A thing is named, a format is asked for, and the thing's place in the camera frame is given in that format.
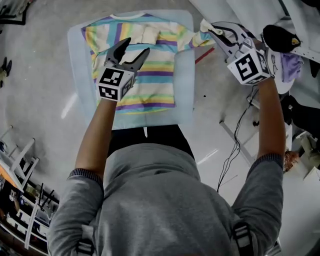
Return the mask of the black office chair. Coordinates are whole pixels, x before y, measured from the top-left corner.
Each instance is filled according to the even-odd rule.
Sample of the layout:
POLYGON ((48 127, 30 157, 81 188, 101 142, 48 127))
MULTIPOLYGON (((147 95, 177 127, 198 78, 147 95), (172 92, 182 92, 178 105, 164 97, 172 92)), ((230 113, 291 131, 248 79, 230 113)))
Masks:
POLYGON ((286 96, 280 100, 283 118, 293 123, 320 140, 320 109, 299 104, 294 97, 286 96))

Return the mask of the person's left forearm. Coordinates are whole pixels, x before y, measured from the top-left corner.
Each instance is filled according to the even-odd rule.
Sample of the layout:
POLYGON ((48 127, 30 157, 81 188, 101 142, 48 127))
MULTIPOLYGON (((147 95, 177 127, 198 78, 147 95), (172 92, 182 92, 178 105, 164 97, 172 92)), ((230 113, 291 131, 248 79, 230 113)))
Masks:
POLYGON ((104 177, 117 102, 102 99, 84 134, 75 161, 84 169, 104 177))

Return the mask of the person's black trousers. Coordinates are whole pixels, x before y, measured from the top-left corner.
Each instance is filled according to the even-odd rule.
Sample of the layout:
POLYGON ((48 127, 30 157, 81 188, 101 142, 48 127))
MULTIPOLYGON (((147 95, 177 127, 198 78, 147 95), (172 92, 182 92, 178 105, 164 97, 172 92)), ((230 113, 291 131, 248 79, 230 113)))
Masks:
POLYGON ((179 149, 191 157, 193 152, 188 141, 177 124, 163 126, 149 126, 128 129, 118 129, 111 132, 111 139, 107 155, 117 150, 137 144, 159 144, 179 149))

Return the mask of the light blue padded table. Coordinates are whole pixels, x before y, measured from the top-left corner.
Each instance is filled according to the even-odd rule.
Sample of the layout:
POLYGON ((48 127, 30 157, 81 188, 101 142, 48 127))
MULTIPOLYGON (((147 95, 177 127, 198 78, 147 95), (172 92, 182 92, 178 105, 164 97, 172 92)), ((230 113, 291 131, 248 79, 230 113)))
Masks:
MULTIPOLYGON (((92 79, 90 48, 81 33, 81 28, 88 24, 89 22, 86 21, 73 26, 67 33, 75 90, 87 124, 91 122, 97 104, 96 89, 92 79)), ((195 53, 192 49, 175 55, 173 85, 174 108, 151 113, 116 114, 113 128, 118 130, 190 122, 193 115, 195 91, 195 53)))

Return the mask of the crumpled purple cloth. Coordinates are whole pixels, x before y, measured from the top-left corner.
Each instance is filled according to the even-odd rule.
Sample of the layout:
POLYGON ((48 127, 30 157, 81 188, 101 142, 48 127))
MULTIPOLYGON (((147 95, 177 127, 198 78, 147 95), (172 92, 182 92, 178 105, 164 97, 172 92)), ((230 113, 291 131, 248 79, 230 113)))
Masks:
POLYGON ((282 64, 282 81, 284 83, 289 83, 301 76, 304 61, 300 55, 291 52, 281 53, 280 58, 282 64))

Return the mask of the person's right forearm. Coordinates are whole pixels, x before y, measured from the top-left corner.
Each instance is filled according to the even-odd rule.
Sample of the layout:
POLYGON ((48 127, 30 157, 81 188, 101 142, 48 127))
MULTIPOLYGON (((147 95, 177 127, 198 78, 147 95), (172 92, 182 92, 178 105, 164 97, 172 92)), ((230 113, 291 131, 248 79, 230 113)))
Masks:
POLYGON ((258 157, 267 154, 284 156, 286 130, 277 87, 273 78, 258 84, 259 93, 259 147, 258 157))

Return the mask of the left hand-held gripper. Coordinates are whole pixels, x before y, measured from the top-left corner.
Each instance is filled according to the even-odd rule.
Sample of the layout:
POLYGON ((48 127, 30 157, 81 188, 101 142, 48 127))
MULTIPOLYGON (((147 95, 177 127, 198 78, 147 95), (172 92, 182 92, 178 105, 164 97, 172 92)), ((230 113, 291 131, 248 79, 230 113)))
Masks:
POLYGON ((133 61, 120 64, 131 42, 127 37, 108 49, 104 65, 96 80, 98 96, 101 99, 120 102, 133 87, 137 72, 150 54, 150 48, 144 49, 133 61))

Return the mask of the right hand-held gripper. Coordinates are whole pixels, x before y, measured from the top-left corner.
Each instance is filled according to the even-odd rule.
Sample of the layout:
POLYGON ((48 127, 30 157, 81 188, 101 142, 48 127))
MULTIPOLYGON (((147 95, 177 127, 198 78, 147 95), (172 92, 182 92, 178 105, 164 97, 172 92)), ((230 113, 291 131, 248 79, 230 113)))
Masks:
POLYGON ((242 85, 254 86, 268 78, 271 72, 267 62, 267 50, 262 42, 251 38, 251 32, 239 23, 218 21, 211 25, 215 29, 232 32, 239 44, 231 42, 223 34, 213 30, 208 33, 222 51, 229 56, 227 68, 242 85))

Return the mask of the round white side table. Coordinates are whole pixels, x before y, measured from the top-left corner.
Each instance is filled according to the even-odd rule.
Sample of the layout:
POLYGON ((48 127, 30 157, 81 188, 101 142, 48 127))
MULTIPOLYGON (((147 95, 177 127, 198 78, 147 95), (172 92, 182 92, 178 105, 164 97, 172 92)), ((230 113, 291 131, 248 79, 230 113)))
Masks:
POLYGON ((270 69, 270 73, 274 78, 278 93, 281 95, 287 93, 291 89, 291 87, 293 86, 293 83, 296 79, 294 79, 291 82, 283 82, 282 81, 281 52, 276 52, 276 51, 273 51, 272 49, 269 48, 267 62, 268 62, 268 67, 270 69), (271 61, 271 54, 273 54, 275 56, 276 66, 278 68, 276 75, 273 74, 273 64, 271 61))

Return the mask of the orange sheet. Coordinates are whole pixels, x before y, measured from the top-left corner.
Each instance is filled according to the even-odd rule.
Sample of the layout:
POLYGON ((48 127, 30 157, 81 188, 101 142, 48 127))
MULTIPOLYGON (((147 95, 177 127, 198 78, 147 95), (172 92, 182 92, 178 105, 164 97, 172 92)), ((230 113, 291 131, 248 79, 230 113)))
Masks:
POLYGON ((6 170, 0 165, 0 175, 6 180, 8 181, 13 187, 15 187, 16 189, 17 184, 15 183, 15 181, 11 178, 11 176, 6 172, 6 170))

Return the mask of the white cluttered shelf unit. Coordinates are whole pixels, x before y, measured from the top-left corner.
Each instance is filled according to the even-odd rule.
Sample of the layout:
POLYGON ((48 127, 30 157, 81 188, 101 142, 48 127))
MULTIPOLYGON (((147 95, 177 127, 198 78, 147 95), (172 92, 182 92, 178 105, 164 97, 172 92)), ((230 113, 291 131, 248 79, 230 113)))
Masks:
POLYGON ((48 256, 47 233, 59 201, 52 200, 43 209, 38 206, 38 199, 30 200, 23 196, 20 202, 22 206, 17 214, 8 214, 4 220, 0 220, 0 227, 22 242, 25 249, 48 256))

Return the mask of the black metal rack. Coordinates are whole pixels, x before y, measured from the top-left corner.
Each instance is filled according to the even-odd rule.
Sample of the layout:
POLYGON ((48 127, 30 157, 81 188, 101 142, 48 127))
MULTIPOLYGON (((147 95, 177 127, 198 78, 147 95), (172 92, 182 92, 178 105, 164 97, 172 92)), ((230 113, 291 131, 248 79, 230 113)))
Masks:
POLYGON ((43 183, 41 184, 39 195, 38 195, 38 201, 37 201, 37 205, 41 210, 44 209, 45 205, 48 205, 48 206, 50 205, 51 201, 55 198, 54 192, 55 192, 54 189, 51 190, 51 192, 47 192, 44 189, 44 184, 43 183))

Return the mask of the white frame stand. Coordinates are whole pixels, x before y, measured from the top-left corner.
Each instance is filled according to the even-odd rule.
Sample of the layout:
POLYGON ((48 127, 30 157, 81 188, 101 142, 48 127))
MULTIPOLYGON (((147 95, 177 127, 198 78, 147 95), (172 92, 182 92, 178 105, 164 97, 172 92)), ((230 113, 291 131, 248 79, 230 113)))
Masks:
POLYGON ((34 146, 36 140, 31 138, 27 145, 21 150, 15 145, 11 151, 7 151, 7 145, 3 139, 12 129, 13 126, 10 125, 8 129, 0 135, 0 165, 14 180, 18 187, 16 189, 23 193, 39 162, 39 158, 37 157, 31 157, 30 160, 27 159, 27 153, 34 146))

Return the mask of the red stick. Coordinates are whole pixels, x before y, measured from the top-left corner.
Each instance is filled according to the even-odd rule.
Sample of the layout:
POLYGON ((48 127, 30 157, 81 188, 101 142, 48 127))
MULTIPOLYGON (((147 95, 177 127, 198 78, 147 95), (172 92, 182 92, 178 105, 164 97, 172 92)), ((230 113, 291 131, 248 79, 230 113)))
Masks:
POLYGON ((206 52, 202 53, 199 57, 195 59, 195 64, 198 64, 200 61, 202 61, 205 57, 207 57, 210 53, 212 53, 215 50, 214 47, 208 49, 206 52))

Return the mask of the pastel striped shirt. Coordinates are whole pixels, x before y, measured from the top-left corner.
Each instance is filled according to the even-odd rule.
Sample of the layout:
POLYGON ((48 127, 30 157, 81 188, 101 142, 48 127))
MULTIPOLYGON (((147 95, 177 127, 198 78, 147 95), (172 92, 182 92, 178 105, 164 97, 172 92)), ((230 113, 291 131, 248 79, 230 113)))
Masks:
POLYGON ((117 104, 120 114, 160 112, 174 108, 175 56, 184 50, 210 46, 214 40, 209 34, 213 26, 203 19, 198 32, 168 19, 140 12, 132 16, 110 15, 81 28, 90 48, 92 78, 96 83, 108 50, 116 43, 130 38, 122 57, 133 61, 142 50, 150 53, 137 73, 135 83, 117 104))

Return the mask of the person's grey sweatshirt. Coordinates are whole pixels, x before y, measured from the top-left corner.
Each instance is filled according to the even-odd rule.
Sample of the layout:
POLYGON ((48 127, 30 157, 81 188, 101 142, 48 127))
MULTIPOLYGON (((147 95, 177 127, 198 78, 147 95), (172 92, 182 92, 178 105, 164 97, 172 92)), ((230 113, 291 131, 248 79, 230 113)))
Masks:
POLYGON ((283 209, 283 160, 259 157, 233 205, 200 180, 195 160, 161 144, 114 152, 102 179, 76 168, 47 234, 50 256, 264 256, 283 209))

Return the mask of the black frame table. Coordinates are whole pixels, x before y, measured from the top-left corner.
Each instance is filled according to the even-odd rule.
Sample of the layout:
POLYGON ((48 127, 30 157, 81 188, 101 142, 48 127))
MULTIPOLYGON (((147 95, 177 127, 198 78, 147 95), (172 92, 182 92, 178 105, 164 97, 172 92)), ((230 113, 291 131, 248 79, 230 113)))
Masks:
POLYGON ((0 0, 0 25, 26 24, 27 10, 34 0, 0 0))

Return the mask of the black hanging cap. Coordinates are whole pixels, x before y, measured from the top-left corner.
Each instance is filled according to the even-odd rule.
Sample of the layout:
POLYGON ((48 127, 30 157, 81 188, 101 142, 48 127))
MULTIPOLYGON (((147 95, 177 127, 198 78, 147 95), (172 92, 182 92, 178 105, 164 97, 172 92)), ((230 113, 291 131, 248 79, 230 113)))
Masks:
POLYGON ((263 28, 262 35, 266 45, 275 52, 289 53, 301 46, 301 40, 296 34, 280 26, 269 24, 263 28))

